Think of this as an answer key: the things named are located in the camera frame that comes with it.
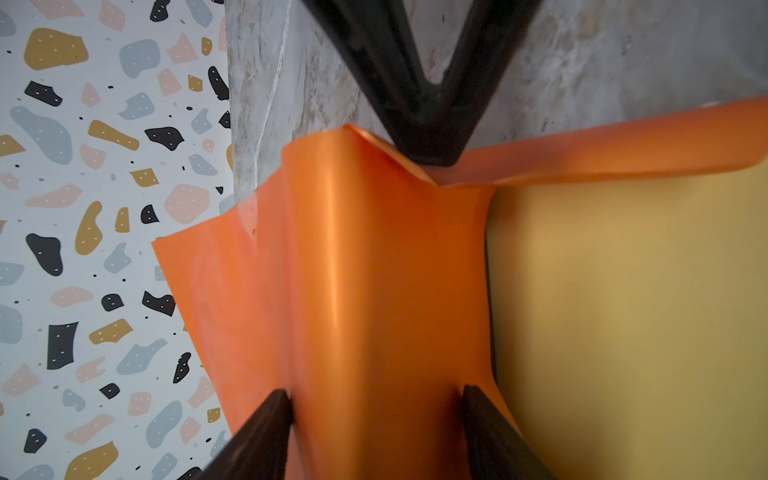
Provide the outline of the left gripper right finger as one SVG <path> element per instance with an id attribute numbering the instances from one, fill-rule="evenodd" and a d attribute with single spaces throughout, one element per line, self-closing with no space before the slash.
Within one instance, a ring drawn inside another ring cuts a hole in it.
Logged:
<path id="1" fill-rule="evenodd" d="M 478 386 L 464 387 L 461 415 L 472 479 L 555 479 L 555 475 Z"/>

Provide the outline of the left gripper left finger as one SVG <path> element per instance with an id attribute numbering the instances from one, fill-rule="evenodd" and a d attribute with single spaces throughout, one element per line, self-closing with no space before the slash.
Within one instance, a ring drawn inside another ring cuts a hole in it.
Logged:
<path id="1" fill-rule="evenodd" d="M 283 480 L 293 420 L 288 392 L 272 391 L 196 479 Z"/>

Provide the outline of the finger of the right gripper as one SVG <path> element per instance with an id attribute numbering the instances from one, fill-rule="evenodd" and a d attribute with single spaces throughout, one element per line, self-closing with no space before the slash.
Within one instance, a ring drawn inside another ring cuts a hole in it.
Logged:
<path id="1" fill-rule="evenodd" d="M 540 4 L 475 1 L 439 83 L 420 64 L 400 1 L 307 1 L 394 145 L 419 165 L 460 158 Z"/>

